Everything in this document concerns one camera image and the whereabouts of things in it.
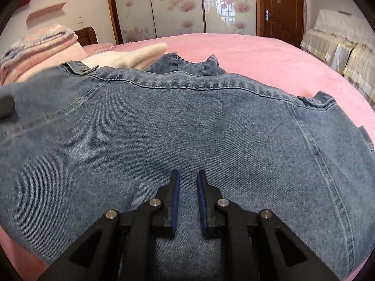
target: pink bedsheet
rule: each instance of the pink bedsheet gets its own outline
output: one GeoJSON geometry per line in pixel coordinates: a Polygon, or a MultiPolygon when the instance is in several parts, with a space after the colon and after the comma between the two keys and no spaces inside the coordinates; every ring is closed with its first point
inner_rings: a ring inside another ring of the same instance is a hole
{"type": "MultiPolygon", "coordinates": [[[[375,141],[375,113],[366,100],[342,76],[298,48],[269,38],[190,34],[123,44],[112,50],[131,51],[158,42],[166,42],[169,52],[177,51],[191,62],[200,62],[215,54],[227,72],[250,77],[295,96],[313,97],[318,91],[324,91],[336,99],[356,126],[364,126],[375,141]]],[[[25,281],[36,280],[46,265],[2,232],[0,228],[0,243],[17,271],[25,281]]],[[[357,271],[346,281],[352,280],[357,271]]]]}

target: frosted glass panel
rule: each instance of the frosted glass panel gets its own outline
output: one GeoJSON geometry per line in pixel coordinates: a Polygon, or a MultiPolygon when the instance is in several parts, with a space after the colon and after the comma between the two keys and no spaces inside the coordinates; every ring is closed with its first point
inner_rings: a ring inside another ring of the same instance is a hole
{"type": "Polygon", "coordinates": [[[151,0],[116,0],[124,43],[156,38],[151,0]]]}
{"type": "Polygon", "coordinates": [[[207,33],[256,35],[256,0],[204,0],[207,33]]]}
{"type": "Polygon", "coordinates": [[[151,0],[156,35],[204,33],[201,0],[151,0]]]}

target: metal screw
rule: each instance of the metal screw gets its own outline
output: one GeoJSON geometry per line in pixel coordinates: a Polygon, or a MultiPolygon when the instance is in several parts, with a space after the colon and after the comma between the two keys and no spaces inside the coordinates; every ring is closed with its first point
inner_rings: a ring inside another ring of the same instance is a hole
{"type": "Polygon", "coordinates": [[[106,217],[107,219],[114,219],[114,218],[116,217],[116,215],[117,215],[117,212],[116,212],[116,210],[113,210],[113,209],[108,210],[108,211],[105,213],[105,217],[106,217]]]}
{"type": "Polygon", "coordinates": [[[161,203],[162,203],[162,201],[160,201],[159,199],[152,199],[152,200],[149,201],[149,204],[152,207],[158,207],[161,203]]]}
{"type": "Polygon", "coordinates": [[[217,204],[220,207],[227,207],[229,205],[229,201],[227,199],[220,199],[217,201],[217,204]]]}
{"type": "Polygon", "coordinates": [[[260,216],[262,218],[269,219],[270,217],[272,217],[272,212],[269,210],[263,210],[260,212],[260,216]]]}

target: door handle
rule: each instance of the door handle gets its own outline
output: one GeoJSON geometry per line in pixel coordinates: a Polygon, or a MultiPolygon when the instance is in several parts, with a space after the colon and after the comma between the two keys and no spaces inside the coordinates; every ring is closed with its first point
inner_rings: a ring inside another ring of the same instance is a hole
{"type": "Polygon", "coordinates": [[[268,16],[272,17],[272,15],[268,12],[268,9],[266,9],[266,21],[268,21],[268,16]]]}

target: jacket seam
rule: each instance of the jacket seam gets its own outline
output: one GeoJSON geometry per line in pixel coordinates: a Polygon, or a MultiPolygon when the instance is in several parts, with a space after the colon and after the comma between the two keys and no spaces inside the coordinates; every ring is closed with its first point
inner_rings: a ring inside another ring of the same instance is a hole
{"type": "Polygon", "coordinates": [[[180,70],[179,68],[179,56],[176,54],[176,65],[177,65],[177,71],[180,70]]]}
{"type": "Polygon", "coordinates": [[[250,89],[247,89],[247,88],[242,88],[242,87],[239,87],[239,86],[221,86],[221,87],[218,87],[218,88],[212,88],[212,87],[210,87],[210,88],[195,88],[195,87],[191,87],[191,86],[171,86],[171,85],[169,85],[169,86],[149,86],[149,85],[142,85],[140,83],[137,83],[137,82],[129,80],[129,79],[108,79],[108,78],[101,78],[101,77],[98,77],[98,76],[93,75],[93,74],[88,74],[88,75],[93,76],[95,78],[98,78],[102,81],[126,81],[126,82],[129,82],[131,84],[134,84],[136,86],[140,86],[141,88],[146,88],[146,89],[187,89],[187,90],[193,90],[193,91],[217,91],[217,90],[221,90],[221,89],[239,89],[239,90],[243,90],[243,91],[248,91],[248,92],[253,93],[255,95],[258,95],[260,97],[289,102],[289,103],[291,103],[291,104],[293,104],[297,107],[301,107],[301,108],[313,110],[313,111],[327,111],[327,109],[329,109],[331,106],[333,106],[335,104],[335,102],[332,101],[329,106],[324,106],[324,107],[300,106],[300,105],[296,104],[295,102],[293,102],[291,100],[288,100],[288,99],[285,99],[285,98],[277,98],[277,97],[267,96],[267,95],[264,95],[264,94],[259,94],[259,93],[255,92],[253,90],[250,90],[250,89]]]}
{"type": "Polygon", "coordinates": [[[94,87],[92,87],[89,91],[87,91],[84,95],[80,96],[78,99],[73,101],[72,103],[68,104],[66,107],[58,110],[55,113],[52,114],[46,114],[42,115],[41,117],[28,122],[25,125],[19,125],[18,127],[5,131],[4,133],[0,134],[0,145],[2,145],[5,141],[8,139],[11,139],[13,137],[21,136],[26,132],[29,132],[33,129],[39,128],[40,126],[43,126],[45,124],[48,124],[50,122],[55,121],[56,119],[59,119],[61,116],[65,116],[70,114],[71,112],[78,109],[83,103],[86,102],[86,100],[93,95],[100,87],[104,85],[104,82],[98,83],[94,87]]]}
{"type": "Polygon", "coordinates": [[[349,219],[348,211],[346,210],[346,206],[344,204],[344,201],[340,195],[340,192],[336,186],[336,183],[328,169],[328,166],[314,140],[314,138],[310,135],[308,130],[306,129],[305,125],[301,121],[301,119],[298,117],[296,110],[294,109],[294,106],[291,106],[291,109],[293,111],[293,115],[297,120],[297,124],[302,131],[302,134],[307,141],[307,144],[309,146],[309,149],[311,150],[312,154],[314,155],[315,161],[319,167],[319,170],[323,176],[324,181],[326,182],[326,185],[328,187],[329,194],[331,196],[331,200],[333,201],[335,205],[335,211],[336,216],[339,218],[339,223],[341,225],[341,228],[344,232],[344,238],[346,243],[346,249],[347,249],[347,256],[348,256],[348,272],[353,271],[354,264],[356,262],[356,253],[354,248],[354,235],[353,235],[353,229],[351,226],[351,222],[349,219]]]}

